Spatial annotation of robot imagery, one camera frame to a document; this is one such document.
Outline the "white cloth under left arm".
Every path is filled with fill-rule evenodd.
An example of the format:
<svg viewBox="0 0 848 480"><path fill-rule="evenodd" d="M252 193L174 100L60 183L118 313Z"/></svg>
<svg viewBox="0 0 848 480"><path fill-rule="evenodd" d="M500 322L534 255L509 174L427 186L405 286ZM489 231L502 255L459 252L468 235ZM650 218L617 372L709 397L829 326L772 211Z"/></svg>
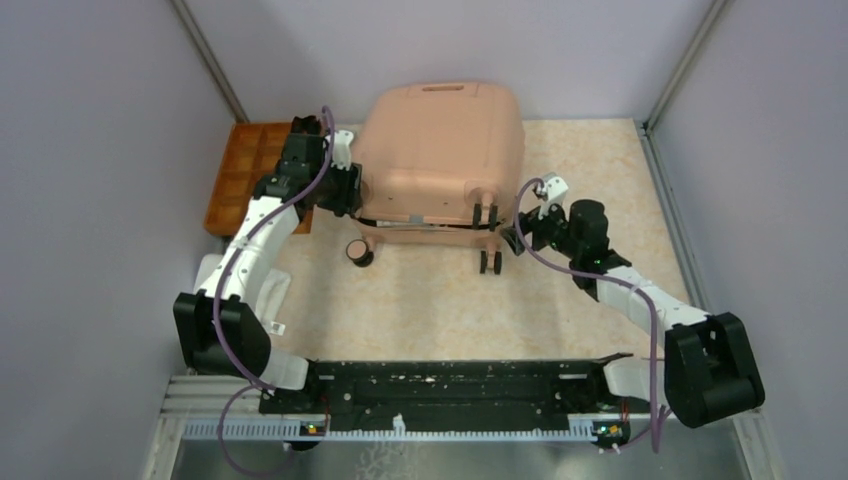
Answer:
<svg viewBox="0 0 848 480"><path fill-rule="evenodd" d="M220 254L207 254L202 258L193 285L195 291L199 290L203 282L211 277L222 259L223 256ZM272 336L284 335L285 325L277 322L277 315L290 283L289 273L271 269L259 290L257 304L253 311L266 332Z"/></svg>

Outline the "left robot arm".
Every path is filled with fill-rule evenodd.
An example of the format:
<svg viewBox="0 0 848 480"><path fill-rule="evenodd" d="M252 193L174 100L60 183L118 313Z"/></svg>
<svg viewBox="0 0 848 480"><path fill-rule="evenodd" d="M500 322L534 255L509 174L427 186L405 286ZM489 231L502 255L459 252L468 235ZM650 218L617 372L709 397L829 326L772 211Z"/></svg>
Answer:
<svg viewBox="0 0 848 480"><path fill-rule="evenodd" d="M260 295L277 279L275 259L302 216L314 207L337 216L362 206L362 168L352 160L350 130L292 133L272 172L256 183L246 216L223 257L192 293L173 305L183 358L200 374L230 375L263 390L282 390L297 413L319 404L310 363L273 346L269 320L257 311Z"/></svg>

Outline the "pink suitcase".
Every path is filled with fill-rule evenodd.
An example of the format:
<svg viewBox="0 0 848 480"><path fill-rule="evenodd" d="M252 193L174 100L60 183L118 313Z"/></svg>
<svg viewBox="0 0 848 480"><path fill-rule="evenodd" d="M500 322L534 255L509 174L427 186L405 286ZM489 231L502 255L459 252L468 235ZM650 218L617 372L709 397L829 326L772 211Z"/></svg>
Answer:
<svg viewBox="0 0 848 480"><path fill-rule="evenodd" d="M507 87L412 84L375 102L351 146L362 168L361 237L346 247L365 267L381 244L473 248L481 273L500 274L502 235L516 211L525 131Z"/></svg>

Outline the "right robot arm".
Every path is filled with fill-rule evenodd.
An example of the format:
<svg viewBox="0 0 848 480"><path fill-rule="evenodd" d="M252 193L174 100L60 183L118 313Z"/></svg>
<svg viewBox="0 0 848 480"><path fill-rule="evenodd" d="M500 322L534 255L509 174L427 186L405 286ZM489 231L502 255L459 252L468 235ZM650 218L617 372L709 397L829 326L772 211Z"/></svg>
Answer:
<svg viewBox="0 0 848 480"><path fill-rule="evenodd" d="M656 337L663 405L689 428L761 407L765 388L743 321L678 300L610 246L605 207L578 200L518 214L501 235L520 255L546 247L569 260L577 287Z"/></svg>

